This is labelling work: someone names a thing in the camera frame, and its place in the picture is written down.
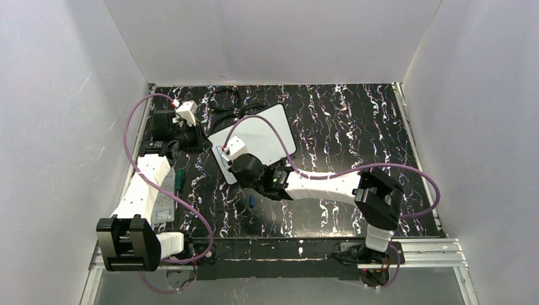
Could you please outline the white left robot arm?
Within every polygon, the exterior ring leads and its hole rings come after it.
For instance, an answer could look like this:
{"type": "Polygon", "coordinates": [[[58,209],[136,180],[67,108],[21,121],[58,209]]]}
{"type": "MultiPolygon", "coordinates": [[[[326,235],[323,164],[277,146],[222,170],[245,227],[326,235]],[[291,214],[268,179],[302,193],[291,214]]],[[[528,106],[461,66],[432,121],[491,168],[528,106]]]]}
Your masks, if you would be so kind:
{"type": "Polygon", "coordinates": [[[154,205],[161,185],[179,152],[202,153],[211,146],[193,110],[158,111],[151,137],[141,143],[135,173],[118,207],[109,218],[99,219],[97,238],[108,271],[154,271],[163,259],[184,250],[184,234],[156,234],[152,227],[154,205]]]}

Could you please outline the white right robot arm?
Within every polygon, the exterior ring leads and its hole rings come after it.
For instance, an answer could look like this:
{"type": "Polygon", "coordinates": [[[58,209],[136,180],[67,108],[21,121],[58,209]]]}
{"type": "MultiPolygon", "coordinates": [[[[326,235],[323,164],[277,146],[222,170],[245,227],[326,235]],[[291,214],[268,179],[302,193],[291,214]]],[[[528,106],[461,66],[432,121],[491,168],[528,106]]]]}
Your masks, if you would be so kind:
{"type": "Polygon", "coordinates": [[[386,252],[399,224],[404,190],[378,167],[344,175],[295,171],[291,166],[268,166],[252,154],[229,162],[229,172],[242,188],[275,201],[316,199],[357,207],[367,222],[364,247],[386,252]]]}

